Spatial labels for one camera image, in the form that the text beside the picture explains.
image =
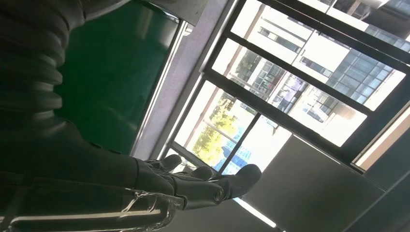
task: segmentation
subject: gray wall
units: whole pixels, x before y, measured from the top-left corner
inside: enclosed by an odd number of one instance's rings
[[[244,200],[287,232],[341,232],[382,194],[292,136]]]
[[[397,181],[345,232],[408,232],[410,172]]]
[[[410,171],[410,130],[407,130],[373,166],[365,176],[389,189],[406,172]]]
[[[138,141],[134,157],[147,160],[154,149],[171,111],[190,77],[227,0],[209,0],[196,27],[182,38],[168,75]]]
[[[262,222],[233,200],[210,208],[179,211],[160,232],[271,232]]]

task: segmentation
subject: window frame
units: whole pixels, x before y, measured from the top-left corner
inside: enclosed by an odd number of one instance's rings
[[[209,81],[216,87],[232,95],[234,98],[239,99],[244,104],[252,107],[257,112],[254,119],[251,121],[244,134],[236,143],[234,149],[231,151],[230,155],[222,165],[221,169],[218,172],[214,170],[216,175],[221,174],[224,171],[229,162],[235,156],[236,152],[240,148],[242,142],[245,140],[250,130],[253,128],[253,126],[261,116],[264,116],[269,120],[278,123],[280,126],[288,129],[293,134],[311,143],[324,153],[327,153],[341,163],[350,166],[353,170],[362,173],[362,171],[353,164],[354,160],[363,150],[366,149],[369,144],[371,144],[371,142],[378,136],[378,134],[383,131],[383,129],[391,122],[391,120],[394,119],[396,114],[400,112],[400,110],[405,107],[405,105],[410,100],[410,91],[407,91],[407,87],[410,86],[410,78],[408,78],[410,67],[407,65],[410,61],[410,54],[376,37],[373,37],[365,33],[364,31],[360,31],[344,22],[338,21],[337,19],[334,19],[331,16],[326,15],[302,2],[287,0],[258,1],[286,14],[288,17],[292,17],[295,20],[300,21],[307,27],[325,33],[327,36],[340,41],[341,43],[357,50],[358,52],[361,52],[379,62],[383,62],[391,68],[403,72],[406,76],[387,96],[387,98],[382,103],[380,103],[378,108],[374,111],[371,111],[364,105],[356,102],[343,93],[340,93],[336,89],[327,86],[325,83],[316,80],[303,71],[300,71],[294,66],[286,63],[278,57],[256,46],[255,44],[250,43],[246,39],[243,39],[231,32],[231,29],[246,2],[246,0],[238,0],[231,17],[228,19],[228,22],[222,31],[221,37],[218,39],[216,46],[209,57],[209,60],[205,64],[205,67],[203,69],[204,75],[201,78],[198,86],[194,90],[192,98],[190,99],[186,109],[182,113],[182,116],[173,134],[171,135],[163,154],[166,154],[166,152],[168,152],[168,149],[171,148],[180,153],[180,155],[185,157],[194,165],[206,165],[202,160],[200,160],[191,152],[187,151],[183,146],[177,144],[174,140],[176,134],[179,131],[179,128],[182,126],[184,119],[188,115],[188,112],[195,102],[199,91],[201,90],[205,81]],[[321,137],[312,129],[307,128],[297,120],[291,118],[286,113],[280,111],[279,109],[265,102],[263,99],[252,94],[250,91],[242,88],[234,81],[227,79],[222,74],[213,70],[212,66],[215,63],[215,60],[227,39],[238,43],[240,46],[256,53],[257,55],[273,63],[274,65],[280,66],[281,68],[299,77],[313,87],[316,87],[319,90],[323,91],[330,97],[335,98],[339,102],[350,106],[358,112],[364,113],[365,115],[367,115],[367,119],[355,130],[355,132],[341,147],[336,146],[327,139]]]

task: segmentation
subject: fluorescent light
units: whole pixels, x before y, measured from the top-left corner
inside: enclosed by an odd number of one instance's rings
[[[410,116],[410,107],[407,108],[394,123],[383,133],[382,136],[355,162],[357,166],[361,166],[379,146]]]
[[[250,206],[248,203],[244,202],[240,198],[234,198],[234,201],[238,203],[240,206],[242,206],[244,209],[248,210],[251,214],[253,214],[255,217],[259,218],[262,220],[264,223],[268,224],[272,228],[276,227],[276,223],[272,222],[269,218],[267,218],[265,215],[263,215],[261,212]]]

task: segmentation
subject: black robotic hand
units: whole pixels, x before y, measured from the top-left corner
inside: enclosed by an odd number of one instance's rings
[[[171,155],[163,160],[148,160],[146,163],[173,186],[174,196],[184,199],[183,209],[218,205],[224,200],[242,196],[262,175],[254,164],[246,165],[235,175],[214,178],[209,167],[199,167],[192,173],[168,173],[181,163],[178,155]]]

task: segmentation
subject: green foliage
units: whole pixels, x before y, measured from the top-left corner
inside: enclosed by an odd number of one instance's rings
[[[232,105],[232,101],[221,98],[210,116],[211,124],[228,135],[236,133],[233,126],[236,118],[227,114]],[[212,127],[206,126],[192,151],[205,163],[213,166],[222,158],[222,146],[222,135]]]
[[[242,73],[243,70],[249,70],[250,65],[255,60],[255,54],[247,51],[236,68],[236,73]]]

